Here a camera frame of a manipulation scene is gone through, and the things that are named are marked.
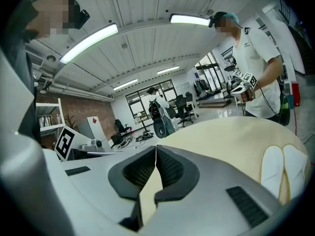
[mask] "ceiling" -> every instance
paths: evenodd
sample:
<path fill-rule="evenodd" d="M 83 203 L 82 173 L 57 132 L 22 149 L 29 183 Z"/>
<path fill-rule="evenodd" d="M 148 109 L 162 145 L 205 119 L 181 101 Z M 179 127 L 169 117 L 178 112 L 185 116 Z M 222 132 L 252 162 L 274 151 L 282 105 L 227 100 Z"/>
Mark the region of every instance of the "ceiling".
<path fill-rule="evenodd" d="M 114 91 L 115 86 L 135 78 L 137 84 L 156 79 L 157 71 L 174 65 L 180 68 L 172 74 L 181 73 L 202 58 L 200 53 L 216 36 L 215 30 L 170 24 L 172 13 L 200 15 L 213 9 L 237 14 L 251 0 L 77 1 L 91 16 L 80 30 L 33 40 L 27 48 L 45 59 L 42 69 L 52 73 L 56 83 L 115 96 L 128 92 L 128 88 Z M 118 34 L 90 47 L 68 65 L 59 63 L 60 56 L 72 46 L 110 23 L 117 24 Z M 54 55 L 57 61 L 47 61 L 48 55 Z"/>

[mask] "floor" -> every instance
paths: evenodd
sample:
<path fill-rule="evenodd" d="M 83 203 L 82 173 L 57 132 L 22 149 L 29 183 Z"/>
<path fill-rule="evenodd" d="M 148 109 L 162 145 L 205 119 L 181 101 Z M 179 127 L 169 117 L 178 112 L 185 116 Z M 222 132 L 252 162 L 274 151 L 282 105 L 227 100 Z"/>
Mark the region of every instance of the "floor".
<path fill-rule="evenodd" d="M 307 135 L 309 132 L 315 132 L 315 114 L 313 107 L 315 106 L 315 76 L 308 76 L 307 78 L 303 78 L 297 75 L 297 80 L 299 82 L 299 89 L 301 95 L 301 104 L 299 107 L 295 107 L 295 116 L 296 116 L 296 126 L 297 126 L 297 136 L 302 138 Z M 200 123 L 206 120 L 216 119 L 216 118 L 226 118 L 233 116 L 241 116 L 242 115 L 242 107 L 239 105 L 236 107 L 234 101 L 227 107 L 222 109 L 212 108 L 196 108 L 196 113 L 199 115 L 197 119 L 192 117 L 193 123 L 185 123 L 185 127 L 190 125 L 195 125 L 196 123 Z M 287 126 L 293 133 L 295 132 L 295 121 L 294 121 L 294 111 L 291 110 L 291 118 L 290 123 Z M 153 126 L 149 126 L 148 130 L 154 133 Z M 139 135 L 142 135 L 143 130 L 138 130 L 133 134 L 133 137 L 136 138 Z M 306 140 L 310 137 L 303 138 L 302 141 L 306 142 Z M 126 149 L 136 149 L 139 152 L 148 146 L 155 145 L 158 142 L 159 138 L 157 136 L 153 136 L 152 138 L 142 142 L 136 142 L 135 139 L 130 142 Z M 311 137 L 309 141 L 305 144 L 305 147 L 309 153 L 310 160 L 312 163 L 315 163 L 315 136 Z M 114 151 L 121 151 L 117 146 L 113 148 Z"/>

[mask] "person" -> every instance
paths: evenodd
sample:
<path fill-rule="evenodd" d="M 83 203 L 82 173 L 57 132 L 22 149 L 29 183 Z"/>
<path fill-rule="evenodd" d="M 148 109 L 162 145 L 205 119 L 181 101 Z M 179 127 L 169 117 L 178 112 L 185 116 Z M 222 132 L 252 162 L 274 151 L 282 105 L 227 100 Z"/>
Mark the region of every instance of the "person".
<path fill-rule="evenodd" d="M 161 108 L 159 109 L 159 113 L 164 122 L 164 126 L 165 126 L 164 137 L 166 137 L 166 136 L 169 136 L 170 134 L 173 134 L 176 131 L 167 111 L 167 108 L 169 108 L 169 103 L 164 98 L 159 96 L 157 92 L 158 92 L 158 89 L 155 89 L 155 88 L 149 88 L 149 90 L 147 91 L 147 93 L 149 93 L 150 95 L 149 101 L 150 102 L 156 101 L 161 106 Z"/>
<path fill-rule="evenodd" d="M 252 99 L 250 90 L 249 101 L 246 94 L 242 94 L 242 100 L 246 102 L 245 116 L 278 122 L 281 92 L 277 78 L 283 70 L 278 49 L 263 31 L 240 27 L 234 14 L 217 12 L 213 20 L 217 31 L 234 38 L 233 57 L 236 60 L 236 67 L 243 74 L 249 72 L 257 78 L 257 85 L 254 88 L 256 98 Z"/>
<path fill-rule="evenodd" d="M 2 32 L 0 45 L 10 65 L 27 89 L 34 95 L 19 128 L 19 133 L 40 143 L 40 128 L 36 115 L 36 88 L 32 63 L 25 44 L 33 39 L 55 33 L 67 33 L 78 28 L 80 6 L 75 0 L 33 0 L 22 2 L 9 18 Z"/>

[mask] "ceiling light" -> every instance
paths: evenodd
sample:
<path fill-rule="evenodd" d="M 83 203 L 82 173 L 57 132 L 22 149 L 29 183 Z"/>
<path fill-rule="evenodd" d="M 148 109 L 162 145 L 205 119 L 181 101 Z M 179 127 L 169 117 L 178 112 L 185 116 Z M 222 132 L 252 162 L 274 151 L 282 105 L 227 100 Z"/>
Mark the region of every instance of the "ceiling light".
<path fill-rule="evenodd" d="M 114 35 L 118 32 L 116 24 L 110 24 L 105 28 L 102 28 L 92 35 L 83 39 L 80 43 L 76 44 L 69 52 L 67 52 L 63 57 L 60 58 L 60 62 L 63 64 L 68 64 L 73 58 L 83 52 L 85 49 L 94 45 L 95 43 Z"/>
<path fill-rule="evenodd" d="M 124 84 L 122 84 L 122 85 L 120 85 L 120 86 L 118 86 L 118 87 L 113 88 L 113 90 L 121 89 L 121 88 L 123 88 L 124 86 L 127 86 L 127 85 L 129 85 L 129 84 L 135 83 L 135 82 L 137 82 L 137 81 L 138 81 L 138 79 L 129 81 L 129 82 L 124 83 Z"/>
<path fill-rule="evenodd" d="M 165 70 L 159 71 L 159 72 L 157 72 L 157 74 L 160 74 L 160 73 L 166 73 L 166 72 L 168 72 L 168 71 L 175 70 L 175 69 L 177 69 L 178 67 L 179 67 L 179 65 L 178 65 L 178 66 L 174 66 L 174 67 L 172 67 L 172 68 L 168 68 L 168 69 L 165 69 Z"/>
<path fill-rule="evenodd" d="M 194 25 L 202 25 L 209 26 L 210 19 L 190 16 L 190 15 L 180 15 L 180 14 L 172 14 L 169 20 L 173 23 L 183 23 L 183 24 L 194 24 Z"/>
<path fill-rule="evenodd" d="M 142 95 L 142 96 L 140 96 L 140 97 L 143 97 L 144 95 Z M 137 98 L 134 98 L 134 99 L 132 99 L 132 100 L 136 100 L 136 99 L 139 99 L 139 97 L 137 97 Z"/>

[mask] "metal shelving unit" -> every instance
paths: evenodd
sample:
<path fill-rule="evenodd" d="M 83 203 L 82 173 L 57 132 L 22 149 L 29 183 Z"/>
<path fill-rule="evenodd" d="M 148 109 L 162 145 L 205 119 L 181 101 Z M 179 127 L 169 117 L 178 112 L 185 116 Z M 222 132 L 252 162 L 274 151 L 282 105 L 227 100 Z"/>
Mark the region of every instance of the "metal shelving unit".
<path fill-rule="evenodd" d="M 63 126 L 65 126 L 65 122 L 64 122 L 64 118 L 63 118 L 63 110 L 61 107 L 61 101 L 59 98 L 58 98 L 58 103 L 36 103 L 36 112 L 37 112 L 38 118 L 42 117 L 42 116 L 49 116 L 52 120 L 51 114 L 55 109 L 59 110 L 61 123 L 46 126 L 46 127 L 41 127 L 40 128 L 40 135 L 41 136 L 47 136 L 47 135 L 55 134 L 58 137 L 58 135 L 59 135 L 58 130 L 59 130 L 59 128 L 62 128 Z"/>

